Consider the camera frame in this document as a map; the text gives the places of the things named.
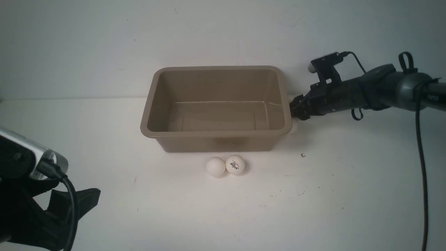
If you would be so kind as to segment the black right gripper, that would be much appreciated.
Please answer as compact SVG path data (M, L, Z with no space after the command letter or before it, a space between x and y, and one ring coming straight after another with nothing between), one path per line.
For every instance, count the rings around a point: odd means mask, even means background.
M289 96L291 117L306 121L311 116L364 108L368 106L358 78L337 83L317 83L307 95Z

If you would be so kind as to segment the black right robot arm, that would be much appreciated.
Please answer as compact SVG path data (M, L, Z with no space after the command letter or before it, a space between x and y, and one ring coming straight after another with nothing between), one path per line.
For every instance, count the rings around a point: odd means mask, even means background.
M445 111L445 84L425 73L396 71L392 64L386 64L357 78L313 84L306 95L293 99L290 111L292 117L304 121L355 109L415 111L417 102L420 109Z

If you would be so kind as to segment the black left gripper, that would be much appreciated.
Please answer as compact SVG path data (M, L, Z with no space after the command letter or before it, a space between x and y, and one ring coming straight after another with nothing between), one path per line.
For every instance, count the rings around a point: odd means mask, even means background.
M48 208L32 193L51 191ZM77 191L78 219L99 202L97 188ZM28 178L1 179L1 241L49 251L70 251L75 240L75 188L67 175L50 181Z

